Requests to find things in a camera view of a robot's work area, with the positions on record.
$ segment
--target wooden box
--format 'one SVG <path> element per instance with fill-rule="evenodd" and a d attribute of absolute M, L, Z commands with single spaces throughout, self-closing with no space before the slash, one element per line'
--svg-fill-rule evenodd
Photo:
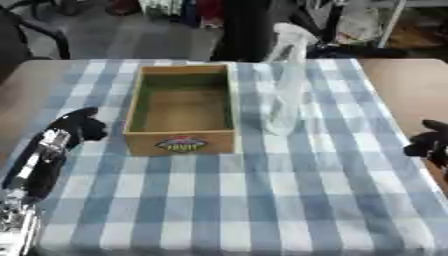
<path fill-rule="evenodd" d="M 134 156 L 233 152 L 225 65 L 143 67 L 123 134 Z"/>

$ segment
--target metal robot arm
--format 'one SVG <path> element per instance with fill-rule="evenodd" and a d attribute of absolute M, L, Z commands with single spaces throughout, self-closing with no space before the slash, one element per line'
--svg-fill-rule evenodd
<path fill-rule="evenodd" d="M 40 226 L 36 203 L 56 184 L 67 153 L 83 141 L 104 138 L 97 108 L 64 115 L 35 135 L 8 171 L 0 201 L 0 256 L 26 255 Z"/>

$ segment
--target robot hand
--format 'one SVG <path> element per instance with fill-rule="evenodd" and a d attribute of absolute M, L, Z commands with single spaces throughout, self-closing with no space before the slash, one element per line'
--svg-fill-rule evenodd
<path fill-rule="evenodd" d="M 17 180 L 17 175 L 29 164 L 32 155 L 39 152 L 43 157 L 36 160 L 37 162 L 31 168 L 29 177 L 20 186 L 26 192 L 26 197 L 31 199 L 33 203 L 44 199 L 51 192 L 59 177 L 60 169 L 66 159 L 66 152 L 83 141 L 98 141 L 107 135 L 105 132 L 106 125 L 94 117 L 97 113 L 97 108 L 73 111 L 60 117 L 44 131 L 34 136 L 9 170 L 2 188 L 16 188 L 13 181 Z M 60 151 L 54 151 L 55 153 L 50 151 L 52 154 L 48 157 L 49 153 L 41 150 L 42 141 L 48 134 L 51 135 L 61 131 L 66 134 L 65 138 L 67 139 L 63 144 L 64 148 Z"/>
<path fill-rule="evenodd" d="M 448 166 L 448 125 L 433 120 L 423 120 L 422 123 L 433 131 L 412 137 L 410 139 L 412 144 L 404 148 L 404 153 L 411 157 L 424 157 L 437 167 L 446 170 Z"/>

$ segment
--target robotic arm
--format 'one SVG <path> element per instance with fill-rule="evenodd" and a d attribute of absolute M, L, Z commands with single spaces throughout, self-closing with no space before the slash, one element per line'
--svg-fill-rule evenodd
<path fill-rule="evenodd" d="M 7 173 L 0 201 L 0 256 L 26 255 L 39 230 L 36 203 L 53 189 L 67 153 L 83 141 L 104 138 L 97 108 L 66 114 L 35 135 Z"/>
<path fill-rule="evenodd" d="M 412 137 L 411 145 L 404 148 L 404 153 L 428 159 L 442 169 L 445 180 L 448 181 L 448 125 L 433 120 L 423 120 L 422 123 L 432 131 Z"/>

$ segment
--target box label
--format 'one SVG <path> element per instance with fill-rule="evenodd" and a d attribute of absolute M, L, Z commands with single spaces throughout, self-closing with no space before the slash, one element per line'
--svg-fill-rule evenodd
<path fill-rule="evenodd" d="M 189 136 L 177 136 L 163 140 L 155 146 L 175 153 L 190 153 L 207 145 L 207 142 Z"/>

